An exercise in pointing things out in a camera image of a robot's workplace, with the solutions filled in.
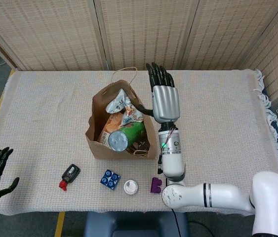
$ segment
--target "table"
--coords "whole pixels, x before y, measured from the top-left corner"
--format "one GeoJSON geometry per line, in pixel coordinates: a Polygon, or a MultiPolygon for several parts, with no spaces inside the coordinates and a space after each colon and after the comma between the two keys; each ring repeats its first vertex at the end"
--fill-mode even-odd
{"type": "MultiPolygon", "coordinates": [[[[118,72],[129,80],[134,72],[118,72]]],[[[278,172],[276,143],[266,110],[258,99],[258,77],[244,71],[171,71],[180,93],[180,129],[186,163],[186,184],[230,183],[244,192],[261,170],[278,172]]],[[[16,72],[8,80],[0,110],[0,148],[15,149],[1,187],[20,177],[17,189],[0,200],[0,213],[30,211],[165,211],[160,195],[149,193],[157,176],[157,160],[95,160],[84,136],[91,115],[91,98],[111,81],[113,72],[16,72]],[[71,163],[81,168],[63,192],[60,176],[71,163]],[[99,181],[111,169],[121,175],[110,191],[99,181]],[[134,179],[139,192],[127,196],[122,184],[134,179]]],[[[146,72],[132,83],[146,107],[151,95],[146,72]]],[[[154,122],[155,131],[159,125],[154,122]]],[[[237,210],[185,207],[179,211],[237,210]]]]}

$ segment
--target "food package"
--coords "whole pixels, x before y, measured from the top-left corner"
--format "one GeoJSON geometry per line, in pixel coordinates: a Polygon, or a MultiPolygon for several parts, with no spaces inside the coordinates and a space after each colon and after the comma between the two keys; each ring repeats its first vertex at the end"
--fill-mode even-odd
{"type": "Polygon", "coordinates": [[[129,97],[123,89],[120,89],[117,97],[110,102],[106,107],[106,112],[109,114],[117,113],[125,109],[123,114],[121,127],[132,122],[142,122],[143,115],[131,103],[129,97]]]}
{"type": "Polygon", "coordinates": [[[123,114],[120,112],[110,115],[102,132],[99,135],[98,142],[104,144],[106,147],[110,147],[108,143],[108,137],[112,132],[117,131],[120,128],[122,117],[123,114]]]}

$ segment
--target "brown paper bag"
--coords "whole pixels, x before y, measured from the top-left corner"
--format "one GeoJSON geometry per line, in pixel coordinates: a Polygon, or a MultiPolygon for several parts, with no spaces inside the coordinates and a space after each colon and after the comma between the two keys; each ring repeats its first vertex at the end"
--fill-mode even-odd
{"type": "Polygon", "coordinates": [[[145,129],[150,142],[149,152],[144,156],[135,156],[127,151],[115,152],[112,149],[97,142],[97,139],[103,130],[110,114],[106,112],[106,106],[116,98],[119,90],[123,89],[131,100],[131,103],[137,107],[142,104],[130,84],[124,80],[113,82],[99,91],[92,101],[92,115],[89,118],[89,129],[86,132],[86,139],[91,152],[96,159],[150,159],[156,157],[156,135],[150,116],[143,115],[145,129]]]}

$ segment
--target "blue box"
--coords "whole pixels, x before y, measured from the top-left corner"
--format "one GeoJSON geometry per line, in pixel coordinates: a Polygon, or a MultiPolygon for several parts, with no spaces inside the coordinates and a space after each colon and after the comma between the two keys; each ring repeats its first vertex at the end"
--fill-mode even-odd
{"type": "Polygon", "coordinates": [[[119,180],[120,175],[113,173],[111,170],[107,169],[104,176],[101,178],[100,183],[114,190],[119,180]]]}

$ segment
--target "red cap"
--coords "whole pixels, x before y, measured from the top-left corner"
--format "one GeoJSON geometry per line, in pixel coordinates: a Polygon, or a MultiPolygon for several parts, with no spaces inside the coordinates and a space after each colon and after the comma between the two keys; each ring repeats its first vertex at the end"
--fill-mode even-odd
{"type": "Polygon", "coordinates": [[[64,191],[66,191],[67,189],[66,189],[66,186],[67,186],[67,182],[65,182],[64,180],[62,180],[61,182],[60,182],[60,184],[59,184],[59,187],[61,188],[61,189],[63,189],[64,191]]]}

